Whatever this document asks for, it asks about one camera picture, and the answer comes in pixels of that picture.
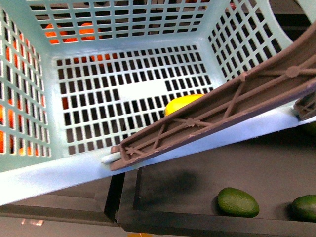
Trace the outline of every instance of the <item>avocado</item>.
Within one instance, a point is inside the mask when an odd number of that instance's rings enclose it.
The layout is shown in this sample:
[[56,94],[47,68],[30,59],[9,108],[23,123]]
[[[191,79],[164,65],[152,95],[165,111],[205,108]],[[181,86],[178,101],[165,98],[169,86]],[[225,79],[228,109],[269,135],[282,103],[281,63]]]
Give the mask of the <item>avocado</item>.
[[259,205],[250,194],[235,188],[224,188],[217,196],[220,209],[231,216],[255,217],[259,214]]
[[292,202],[292,211],[302,221],[316,222],[316,195],[298,197]]

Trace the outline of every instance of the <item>yellow lemon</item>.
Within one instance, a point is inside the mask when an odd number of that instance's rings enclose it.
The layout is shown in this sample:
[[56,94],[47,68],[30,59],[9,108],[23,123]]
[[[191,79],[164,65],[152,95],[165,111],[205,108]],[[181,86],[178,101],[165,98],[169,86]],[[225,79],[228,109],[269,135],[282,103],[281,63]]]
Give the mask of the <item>yellow lemon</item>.
[[195,94],[195,95],[186,95],[179,98],[175,98],[171,100],[164,110],[164,115],[167,116],[182,107],[188,105],[189,103],[197,100],[198,98],[202,97],[204,94]]

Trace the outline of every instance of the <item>brown plastic bar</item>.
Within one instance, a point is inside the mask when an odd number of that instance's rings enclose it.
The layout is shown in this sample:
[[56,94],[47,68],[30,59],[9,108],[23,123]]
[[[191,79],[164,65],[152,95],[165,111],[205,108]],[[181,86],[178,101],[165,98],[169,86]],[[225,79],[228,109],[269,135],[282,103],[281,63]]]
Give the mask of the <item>brown plastic bar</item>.
[[316,23],[290,47],[120,143],[111,170],[134,165],[283,104],[315,104]]
[[299,99],[295,103],[294,109],[298,111],[301,120],[316,116],[316,92]]

